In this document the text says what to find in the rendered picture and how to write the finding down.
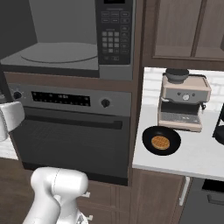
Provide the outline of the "black oven door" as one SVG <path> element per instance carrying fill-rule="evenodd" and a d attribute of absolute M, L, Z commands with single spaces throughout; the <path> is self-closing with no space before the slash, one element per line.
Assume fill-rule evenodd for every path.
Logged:
<path fill-rule="evenodd" d="M 127 116 L 28 107 L 24 113 L 97 123 L 122 121 L 121 129 L 102 129 L 25 118 L 12 135 L 26 170 L 58 167 L 84 172 L 90 180 L 128 184 L 130 119 Z"/>

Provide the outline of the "round golden waffle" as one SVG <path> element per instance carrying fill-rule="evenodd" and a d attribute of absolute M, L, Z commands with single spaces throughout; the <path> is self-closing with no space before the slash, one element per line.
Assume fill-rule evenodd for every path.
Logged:
<path fill-rule="evenodd" d="M 167 150 L 170 147 L 170 140 L 164 136 L 154 136 L 151 144 L 158 150 Z"/>

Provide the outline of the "black bowl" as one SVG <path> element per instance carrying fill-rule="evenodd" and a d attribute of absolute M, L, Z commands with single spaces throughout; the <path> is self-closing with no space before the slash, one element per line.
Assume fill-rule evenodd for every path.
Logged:
<path fill-rule="evenodd" d="M 163 136 L 170 140 L 170 147 L 167 150 L 158 150 L 151 144 L 154 136 Z M 151 126 L 143 131 L 142 142 L 147 151 L 158 156 L 169 156 L 175 153 L 181 145 L 180 135 L 173 129 L 164 126 Z"/>

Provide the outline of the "grey built-in microwave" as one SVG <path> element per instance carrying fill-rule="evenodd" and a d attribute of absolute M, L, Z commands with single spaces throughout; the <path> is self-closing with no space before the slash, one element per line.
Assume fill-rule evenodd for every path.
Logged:
<path fill-rule="evenodd" d="M 20 55 L 23 49 L 0 59 L 5 72 L 114 81 L 132 79 L 136 0 L 29 0 L 29 3 L 37 43 L 97 45 L 97 56 L 72 63 L 39 63 L 23 59 Z"/>

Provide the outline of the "grey microwave turntable plate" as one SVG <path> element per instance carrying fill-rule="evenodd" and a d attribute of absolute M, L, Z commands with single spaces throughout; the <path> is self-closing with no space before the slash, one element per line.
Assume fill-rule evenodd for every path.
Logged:
<path fill-rule="evenodd" d="M 25 60 L 62 64 L 90 60 L 97 56 L 97 45 L 87 43 L 37 43 L 20 53 Z"/>

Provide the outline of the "brown base cupboard door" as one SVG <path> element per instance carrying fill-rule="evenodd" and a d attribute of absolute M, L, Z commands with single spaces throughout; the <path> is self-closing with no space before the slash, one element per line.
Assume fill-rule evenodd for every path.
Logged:
<path fill-rule="evenodd" d="M 134 169 L 129 224 L 179 224 L 183 176 Z"/>

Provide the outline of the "brown glass-front cupboard door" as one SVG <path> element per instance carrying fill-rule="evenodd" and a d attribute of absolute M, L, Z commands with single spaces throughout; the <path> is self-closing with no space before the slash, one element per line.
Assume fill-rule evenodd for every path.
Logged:
<path fill-rule="evenodd" d="M 224 0 L 206 0 L 195 58 L 224 62 Z"/>
<path fill-rule="evenodd" d="M 202 0 L 145 0 L 143 65 L 190 61 Z"/>

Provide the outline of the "dark microwave door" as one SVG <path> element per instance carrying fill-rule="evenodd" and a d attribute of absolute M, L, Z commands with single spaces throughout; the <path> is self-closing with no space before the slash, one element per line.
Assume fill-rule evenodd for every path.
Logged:
<path fill-rule="evenodd" d="M 36 43 L 29 0 L 0 0 L 0 60 Z"/>

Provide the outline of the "steel built-in oven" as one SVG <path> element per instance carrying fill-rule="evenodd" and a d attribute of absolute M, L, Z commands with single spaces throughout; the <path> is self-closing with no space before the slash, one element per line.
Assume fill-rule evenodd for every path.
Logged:
<path fill-rule="evenodd" d="M 24 106 L 13 138 L 25 169 L 59 167 L 128 184 L 130 93 L 17 83 L 9 89 Z"/>

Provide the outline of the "beige espresso machine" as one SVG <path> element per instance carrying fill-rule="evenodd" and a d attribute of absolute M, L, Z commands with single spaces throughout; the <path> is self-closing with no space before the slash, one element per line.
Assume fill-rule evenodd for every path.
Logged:
<path fill-rule="evenodd" d="M 167 68 L 163 73 L 157 124 L 175 130 L 201 132 L 200 109 L 209 102 L 211 87 L 203 74 Z"/>

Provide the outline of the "brown drawer front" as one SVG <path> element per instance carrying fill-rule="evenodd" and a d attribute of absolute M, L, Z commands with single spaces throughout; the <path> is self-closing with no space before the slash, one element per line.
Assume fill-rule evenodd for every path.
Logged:
<path fill-rule="evenodd" d="M 89 224 L 129 224 L 131 188 L 90 180 L 90 197 L 77 199 L 79 209 L 94 218 Z"/>

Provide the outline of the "black countertop appliance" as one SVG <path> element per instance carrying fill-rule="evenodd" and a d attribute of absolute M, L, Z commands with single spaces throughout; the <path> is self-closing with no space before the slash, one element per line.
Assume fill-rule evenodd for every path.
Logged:
<path fill-rule="evenodd" d="M 222 105 L 220 115 L 213 131 L 213 138 L 224 145 L 224 104 Z"/>

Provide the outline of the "grey dishwasher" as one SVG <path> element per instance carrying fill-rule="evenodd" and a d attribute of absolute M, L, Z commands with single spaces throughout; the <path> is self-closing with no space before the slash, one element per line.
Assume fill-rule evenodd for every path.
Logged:
<path fill-rule="evenodd" d="M 224 181 L 194 178 L 179 224 L 224 224 Z"/>

